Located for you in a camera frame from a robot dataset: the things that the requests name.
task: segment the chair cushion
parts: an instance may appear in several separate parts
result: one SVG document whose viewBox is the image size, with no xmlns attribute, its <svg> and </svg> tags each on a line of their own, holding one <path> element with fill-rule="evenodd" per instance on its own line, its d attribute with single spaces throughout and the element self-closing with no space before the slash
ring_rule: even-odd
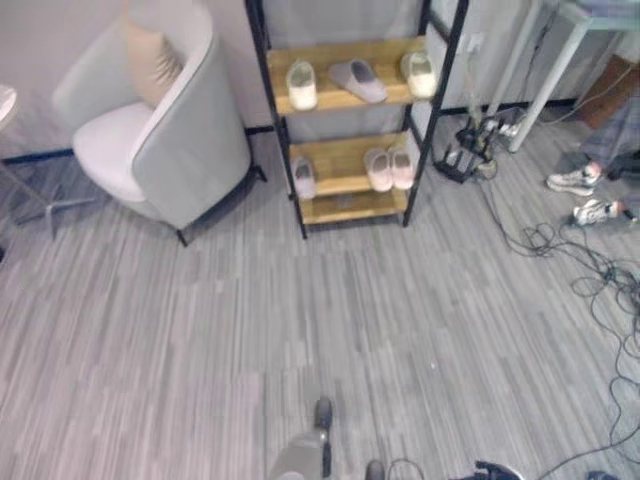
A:
<svg viewBox="0 0 640 480">
<path fill-rule="evenodd" d="M 130 157 L 152 113 L 144 102 L 127 105 L 91 120 L 73 136 L 73 150 L 85 173 L 116 198 L 145 200 L 133 178 Z"/>
<path fill-rule="evenodd" d="M 155 108 L 182 72 L 182 65 L 163 33 L 141 27 L 126 15 L 124 22 L 133 84 L 140 98 Z"/>
</svg>

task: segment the shelf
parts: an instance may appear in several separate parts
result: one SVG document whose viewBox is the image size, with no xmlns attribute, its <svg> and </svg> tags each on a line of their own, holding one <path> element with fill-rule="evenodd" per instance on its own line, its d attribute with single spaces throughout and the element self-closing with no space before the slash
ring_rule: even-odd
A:
<svg viewBox="0 0 640 480">
<path fill-rule="evenodd" d="M 385 193 L 371 191 L 316 197 L 313 200 L 300 200 L 300 208 L 305 225 L 344 222 L 404 213 L 407 209 L 407 196 L 402 190 L 394 189 Z"/>
<path fill-rule="evenodd" d="M 374 147 L 386 150 L 393 145 L 404 146 L 405 135 L 392 133 L 291 145 L 289 158 L 293 161 L 302 155 L 311 161 L 318 196 L 366 192 L 371 190 L 371 184 L 364 166 L 365 152 Z"/>
<path fill-rule="evenodd" d="M 289 102 L 286 76 L 291 64 L 298 59 L 307 60 L 315 69 L 318 106 L 312 111 L 369 105 L 339 88 L 329 78 L 327 70 L 331 65 L 353 58 L 368 61 L 387 87 L 388 98 L 383 104 L 412 103 L 414 99 L 400 72 L 400 60 L 407 52 L 422 51 L 425 48 L 425 42 L 425 36 L 418 36 L 408 39 L 271 50 L 267 54 L 267 63 L 276 109 L 280 115 L 296 113 Z"/>
</svg>

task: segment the baseboard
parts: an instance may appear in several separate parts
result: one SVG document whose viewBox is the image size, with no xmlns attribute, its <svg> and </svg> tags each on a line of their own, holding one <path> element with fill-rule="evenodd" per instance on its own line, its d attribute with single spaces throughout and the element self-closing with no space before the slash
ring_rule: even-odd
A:
<svg viewBox="0 0 640 480">
<path fill-rule="evenodd" d="M 257 127 L 249 127 L 244 129 L 244 133 L 247 136 L 257 135 L 258 133 L 269 133 L 273 132 L 273 125 L 260 125 Z"/>
<path fill-rule="evenodd" d="M 549 100 L 544 104 L 545 108 L 548 107 L 572 107 L 576 102 L 575 98 L 567 98 L 564 100 Z M 513 102 L 513 103 L 501 103 L 500 107 L 498 107 L 498 111 L 507 110 L 508 108 L 522 108 L 526 110 L 529 108 L 530 102 Z M 486 112 L 489 109 L 489 104 L 481 105 L 480 108 L 483 112 Z M 442 115 L 460 115 L 462 113 L 467 113 L 467 107 L 456 107 L 456 108 L 443 108 L 440 113 Z"/>
<path fill-rule="evenodd" d="M 49 160 L 51 158 L 71 157 L 73 156 L 73 150 L 65 148 L 62 150 L 52 150 L 50 152 L 29 153 L 27 155 L 20 155 L 19 157 L 4 158 L 2 163 L 5 165 L 18 165 L 20 163 L 41 162 L 43 160 Z"/>
</svg>

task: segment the gray slipper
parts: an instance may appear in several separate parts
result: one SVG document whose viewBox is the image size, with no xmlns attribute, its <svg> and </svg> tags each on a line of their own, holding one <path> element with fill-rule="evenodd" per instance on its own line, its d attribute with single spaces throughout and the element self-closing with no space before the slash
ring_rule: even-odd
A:
<svg viewBox="0 0 640 480">
<path fill-rule="evenodd" d="M 371 65 L 359 58 L 336 63 L 329 67 L 331 81 L 367 103 L 380 103 L 387 99 L 387 89 L 374 73 Z"/>
</svg>

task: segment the white armchair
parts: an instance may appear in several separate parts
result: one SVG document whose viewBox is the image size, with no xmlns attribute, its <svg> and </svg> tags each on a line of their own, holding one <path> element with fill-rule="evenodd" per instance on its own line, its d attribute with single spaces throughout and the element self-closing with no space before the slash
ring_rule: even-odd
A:
<svg viewBox="0 0 640 480">
<path fill-rule="evenodd" d="M 80 57 L 53 103 L 74 132 L 86 174 L 124 205 L 179 233 L 238 185 L 251 166 L 250 151 L 206 7 L 132 8 L 130 15 L 167 35 L 184 65 L 158 107 L 134 90 L 121 21 Z"/>
</svg>

